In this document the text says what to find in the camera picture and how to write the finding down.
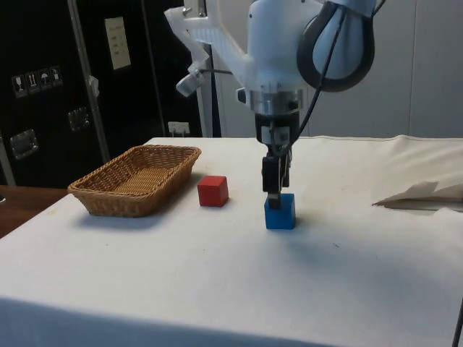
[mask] black door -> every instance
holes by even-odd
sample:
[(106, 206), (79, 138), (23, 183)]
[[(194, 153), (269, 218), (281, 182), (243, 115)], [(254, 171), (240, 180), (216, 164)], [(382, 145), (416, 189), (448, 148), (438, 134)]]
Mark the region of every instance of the black door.
[[(69, 123), (90, 108), (67, 2), (6, 0), (0, 12), (0, 129), (15, 180), (64, 188), (102, 164), (92, 115)], [(24, 142), (13, 153), (9, 139), (31, 129), (38, 150)]]
[[(99, 80), (98, 105), (111, 157), (163, 136), (141, 0), (78, 0), (77, 8), (90, 69)], [(119, 32), (108, 31), (114, 19), (123, 22), (127, 47), (121, 48), (120, 24)], [(129, 61), (114, 64), (110, 45), (119, 45), (114, 54), (127, 49)]]
[(187, 122), (192, 137), (201, 137), (201, 123), (196, 93), (189, 98), (180, 95), (175, 86), (188, 73), (191, 54), (173, 34), (164, 11), (184, 6), (183, 0), (146, 0), (146, 17), (150, 32), (153, 60), (158, 77), (163, 117), (170, 121)]

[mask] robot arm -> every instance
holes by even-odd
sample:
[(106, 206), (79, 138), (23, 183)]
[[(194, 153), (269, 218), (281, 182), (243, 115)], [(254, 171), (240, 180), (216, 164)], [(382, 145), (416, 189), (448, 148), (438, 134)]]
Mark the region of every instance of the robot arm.
[[(212, 45), (243, 86), (238, 101), (255, 113), (258, 141), (268, 147), (263, 190), (270, 207), (279, 209), (281, 190), (289, 186), (292, 145), (320, 92), (355, 86), (373, 65), (376, 0), (255, 0), (249, 10), (247, 53), (226, 31), (220, 1), (206, 2), (207, 17), (188, 18), (185, 8), (166, 12), (172, 30), (193, 55), (190, 74), (177, 89), (188, 96), (200, 86), (208, 59), (201, 43)], [(301, 127), (309, 86), (315, 97)]]

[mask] metal pole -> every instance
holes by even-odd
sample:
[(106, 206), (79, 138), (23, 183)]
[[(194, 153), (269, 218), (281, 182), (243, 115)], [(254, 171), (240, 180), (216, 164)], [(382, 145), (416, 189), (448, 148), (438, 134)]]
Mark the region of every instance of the metal pole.
[(5, 179), (7, 179), (8, 185), (16, 186), (16, 181), (14, 180), (12, 167), (9, 164), (7, 150), (3, 142), (3, 137), (1, 136), (1, 131), (0, 131), (0, 165), (3, 168)]
[(156, 67), (154, 66), (153, 46), (151, 45), (150, 29), (148, 27), (148, 17), (146, 16), (145, 0), (141, 0), (141, 2), (142, 2), (143, 22), (145, 24), (146, 42), (148, 44), (148, 51), (150, 54), (151, 74), (153, 75), (154, 90), (156, 92), (156, 98), (158, 99), (159, 119), (161, 120), (162, 135), (166, 137), (166, 125), (164, 124), (164, 116), (162, 114), (161, 95), (159, 94), (158, 78), (156, 76)]
[(85, 80), (85, 89), (87, 90), (88, 102), (90, 109), (92, 110), (93, 121), (95, 123), (96, 134), (98, 136), (98, 143), (100, 145), (101, 157), (103, 162), (110, 160), (108, 144), (106, 142), (106, 135), (104, 133), (103, 121), (101, 119), (100, 108), (98, 107), (98, 100), (93, 94), (90, 87), (90, 62), (88, 61), (87, 49), (85, 47), (85, 41), (82, 34), (82, 26), (80, 24), (79, 11), (77, 9), (76, 0), (67, 0), (69, 7), (69, 13), (71, 15), (72, 29), (74, 30), (75, 42), (77, 44), (77, 50), (79, 52), (80, 65), (82, 67), (82, 73)]

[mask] woven basket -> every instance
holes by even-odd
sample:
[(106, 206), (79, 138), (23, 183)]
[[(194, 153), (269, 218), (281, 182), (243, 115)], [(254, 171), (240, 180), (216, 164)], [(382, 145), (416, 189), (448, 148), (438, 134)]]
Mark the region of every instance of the woven basket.
[(68, 187), (92, 215), (144, 217), (162, 207), (191, 177), (201, 150), (139, 146)]

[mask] table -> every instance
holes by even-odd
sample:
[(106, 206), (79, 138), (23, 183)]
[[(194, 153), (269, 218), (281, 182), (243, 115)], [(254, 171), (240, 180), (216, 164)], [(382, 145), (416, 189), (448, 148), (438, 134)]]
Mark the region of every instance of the table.
[(66, 196), (65, 189), (0, 186), (0, 239)]
[[(0, 346), (451, 345), (463, 215), (372, 207), (371, 193), (448, 170), (434, 160), (463, 160), (462, 141), (299, 141), (292, 232), (265, 230), (255, 140), (151, 143), (203, 150), (158, 215), (93, 217), (67, 196), (0, 241)], [(205, 174), (227, 176), (224, 208), (199, 206)]]

